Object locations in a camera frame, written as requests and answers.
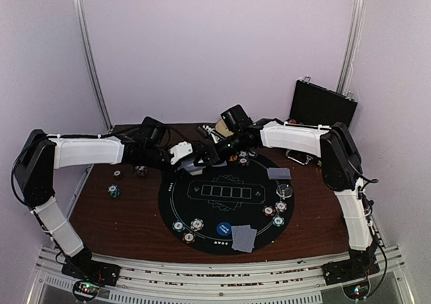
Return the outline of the blue card seat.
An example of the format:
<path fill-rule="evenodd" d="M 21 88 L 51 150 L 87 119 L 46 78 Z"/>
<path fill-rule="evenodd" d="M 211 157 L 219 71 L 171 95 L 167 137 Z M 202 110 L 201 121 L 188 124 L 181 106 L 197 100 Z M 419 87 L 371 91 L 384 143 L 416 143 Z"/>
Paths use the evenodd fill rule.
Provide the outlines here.
<path fill-rule="evenodd" d="M 268 179 L 271 180 L 290 180 L 291 173 L 289 168 L 271 167 L 267 169 Z"/>

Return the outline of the blue ten chip bottom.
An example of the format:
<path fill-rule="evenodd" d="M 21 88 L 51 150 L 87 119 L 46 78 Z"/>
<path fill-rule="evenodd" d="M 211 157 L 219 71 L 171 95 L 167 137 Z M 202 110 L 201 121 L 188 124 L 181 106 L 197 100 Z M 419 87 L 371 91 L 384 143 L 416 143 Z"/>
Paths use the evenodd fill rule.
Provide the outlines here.
<path fill-rule="evenodd" d="M 190 229 L 192 231 L 200 231 L 204 227 L 204 221 L 200 218 L 194 218 L 192 219 L 190 223 Z"/>

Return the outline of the green fifty chip bottom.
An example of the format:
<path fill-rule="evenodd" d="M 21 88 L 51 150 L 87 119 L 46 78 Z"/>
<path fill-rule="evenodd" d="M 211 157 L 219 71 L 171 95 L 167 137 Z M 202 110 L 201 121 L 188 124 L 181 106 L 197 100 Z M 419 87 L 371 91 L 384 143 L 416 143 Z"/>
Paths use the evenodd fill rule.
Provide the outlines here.
<path fill-rule="evenodd" d="M 183 222 L 177 220 L 172 223 L 172 229 L 176 232 L 183 232 L 186 229 L 186 226 Z"/>

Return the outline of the single blue playing card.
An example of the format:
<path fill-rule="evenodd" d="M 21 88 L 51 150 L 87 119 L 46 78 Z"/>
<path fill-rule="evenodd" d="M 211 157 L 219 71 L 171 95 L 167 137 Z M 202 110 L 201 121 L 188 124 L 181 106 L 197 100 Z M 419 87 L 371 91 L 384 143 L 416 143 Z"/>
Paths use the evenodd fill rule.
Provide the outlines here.
<path fill-rule="evenodd" d="M 238 225 L 232 226 L 232 240 L 243 240 L 247 239 L 251 233 L 250 225 Z"/>

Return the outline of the black hundred chip bottom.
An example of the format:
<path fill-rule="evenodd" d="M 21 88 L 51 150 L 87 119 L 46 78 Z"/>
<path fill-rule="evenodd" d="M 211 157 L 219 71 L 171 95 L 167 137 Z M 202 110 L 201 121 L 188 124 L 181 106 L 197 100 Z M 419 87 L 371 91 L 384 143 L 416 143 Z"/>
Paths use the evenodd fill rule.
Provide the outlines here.
<path fill-rule="evenodd" d="M 195 236 L 195 234 L 194 234 L 194 233 L 187 232 L 187 233 L 185 233 L 185 234 L 183 235 L 183 241 L 184 241 L 186 244 L 194 243 L 194 242 L 195 242 L 195 239 L 196 239 L 196 236 Z"/>

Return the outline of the green chip stack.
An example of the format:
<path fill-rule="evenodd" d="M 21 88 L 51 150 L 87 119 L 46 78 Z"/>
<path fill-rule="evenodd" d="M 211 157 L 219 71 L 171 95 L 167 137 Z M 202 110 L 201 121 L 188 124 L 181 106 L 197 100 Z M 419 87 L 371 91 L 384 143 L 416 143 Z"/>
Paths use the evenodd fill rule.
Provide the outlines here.
<path fill-rule="evenodd" d="M 107 192 L 112 199 L 117 199 L 121 194 L 119 186 L 114 184 L 108 186 Z"/>

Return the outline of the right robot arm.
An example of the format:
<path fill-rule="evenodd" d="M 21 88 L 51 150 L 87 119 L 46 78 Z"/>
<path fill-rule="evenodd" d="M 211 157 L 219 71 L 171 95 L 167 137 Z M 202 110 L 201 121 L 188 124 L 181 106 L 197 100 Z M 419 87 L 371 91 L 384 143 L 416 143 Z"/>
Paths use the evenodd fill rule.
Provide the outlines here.
<path fill-rule="evenodd" d="M 221 115 L 232 135 L 206 145 L 198 152 L 194 165 L 220 164 L 248 148 L 281 148 L 316 156 L 321 161 L 324 184 L 335 194 L 346 223 L 349 258 L 325 264 L 327 276 L 336 273 L 362 278 L 378 271 L 375 251 L 378 241 L 372 231 L 372 202 L 364 189 L 372 181 L 363 175 L 362 159 L 349 129 L 344 123 L 333 125 L 297 125 L 279 119 L 254 122 L 238 104 Z"/>

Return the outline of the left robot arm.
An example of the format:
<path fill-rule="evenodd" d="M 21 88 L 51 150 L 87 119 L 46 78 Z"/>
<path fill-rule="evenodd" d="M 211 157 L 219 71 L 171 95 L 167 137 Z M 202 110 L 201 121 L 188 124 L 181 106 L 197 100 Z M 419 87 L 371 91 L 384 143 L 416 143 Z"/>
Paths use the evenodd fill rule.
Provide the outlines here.
<path fill-rule="evenodd" d="M 173 127 L 146 117 L 105 134 L 48 134 L 33 130 L 11 169 L 11 188 L 65 257 L 65 267 L 83 280 L 97 280 L 101 272 L 92 252 L 72 227 L 55 196 L 56 171 L 95 164 L 146 166 L 166 172 L 201 173 L 202 147 L 186 137 L 161 146 Z"/>

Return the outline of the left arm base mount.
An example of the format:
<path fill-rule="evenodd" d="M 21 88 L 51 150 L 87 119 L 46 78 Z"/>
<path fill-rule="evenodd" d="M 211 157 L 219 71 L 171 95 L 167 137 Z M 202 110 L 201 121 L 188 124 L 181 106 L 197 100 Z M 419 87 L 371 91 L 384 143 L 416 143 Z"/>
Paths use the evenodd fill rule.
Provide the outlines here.
<path fill-rule="evenodd" d="M 61 273 L 77 279 L 72 286 L 72 295 L 80 302 L 93 301 L 105 286 L 116 286 L 121 268 L 115 264 L 90 262 L 90 270 L 81 272 L 70 263 L 63 264 Z"/>

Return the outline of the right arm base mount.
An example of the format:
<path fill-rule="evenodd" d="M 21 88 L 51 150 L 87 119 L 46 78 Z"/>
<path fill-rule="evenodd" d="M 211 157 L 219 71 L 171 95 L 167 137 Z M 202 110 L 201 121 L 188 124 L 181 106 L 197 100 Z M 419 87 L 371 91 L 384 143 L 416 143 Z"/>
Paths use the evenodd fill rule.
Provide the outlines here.
<path fill-rule="evenodd" d="M 377 263 L 355 266 L 351 260 L 329 262 L 322 266 L 327 286 L 341 284 L 344 295 L 353 301 L 365 300 L 372 293 L 370 277 L 380 272 Z"/>

